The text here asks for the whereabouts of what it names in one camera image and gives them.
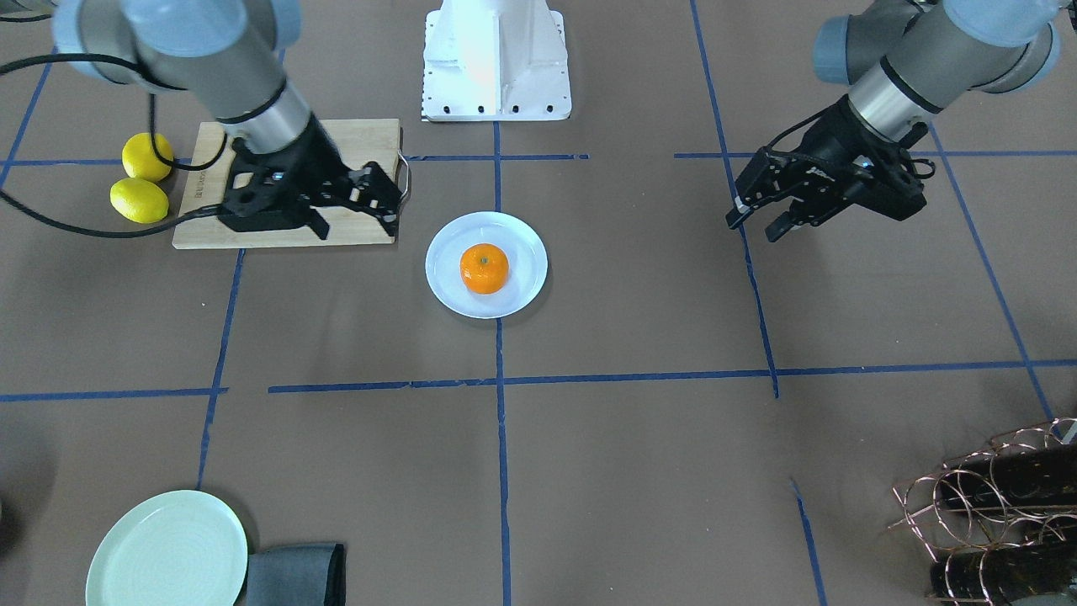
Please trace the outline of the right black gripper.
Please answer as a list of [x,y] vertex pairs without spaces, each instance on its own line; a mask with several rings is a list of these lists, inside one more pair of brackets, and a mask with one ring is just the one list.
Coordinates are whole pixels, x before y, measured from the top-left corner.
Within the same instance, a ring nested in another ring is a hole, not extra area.
[[345,207],[376,219],[388,237],[398,235],[404,193],[378,163],[352,169],[340,157],[322,123],[307,119],[285,147],[256,153],[239,137],[218,212],[233,231],[283,231],[309,227],[325,242],[330,224],[321,207]]

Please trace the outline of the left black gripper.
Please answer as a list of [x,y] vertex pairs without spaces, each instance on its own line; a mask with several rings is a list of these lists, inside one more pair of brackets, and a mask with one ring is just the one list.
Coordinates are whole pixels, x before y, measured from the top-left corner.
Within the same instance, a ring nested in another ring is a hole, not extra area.
[[735,180],[735,206],[724,216],[737,230],[755,211],[789,200],[787,210],[766,227],[773,244],[801,226],[820,226],[852,205],[895,221],[927,205],[927,173],[910,147],[928,131],[917,119],[910,133],[889,141],[866,126],[850,100],[840,98],[758,147]]

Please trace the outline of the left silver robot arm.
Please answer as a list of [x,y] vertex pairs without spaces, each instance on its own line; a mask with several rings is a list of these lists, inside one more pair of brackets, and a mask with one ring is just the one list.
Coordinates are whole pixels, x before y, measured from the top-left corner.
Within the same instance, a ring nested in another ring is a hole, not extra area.
[[934,164],[910,154],[931,123],[966,91],[1027,89],[1057,64],[1055,19],[1069,1],[875,1],[828,19],[813,46],[820,81],[847,86],[800,119],[796,147],[759,147],[735,180],[726,221],[738,229],[767,205],[788,202],[766,227],[777,242],[850,206],[895,221],[926,207]]

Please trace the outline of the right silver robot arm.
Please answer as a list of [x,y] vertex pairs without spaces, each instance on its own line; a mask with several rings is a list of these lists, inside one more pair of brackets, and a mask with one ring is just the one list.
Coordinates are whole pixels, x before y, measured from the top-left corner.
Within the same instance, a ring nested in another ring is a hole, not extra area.
[[146,91],[191,91],[230,138],[215,219],[230,235],[337,245],[366,215],[389,242],[403,192],[392,169],[349,166],[278,58],[300,36],[296,1],[58,1],[58,51],[76,68]]

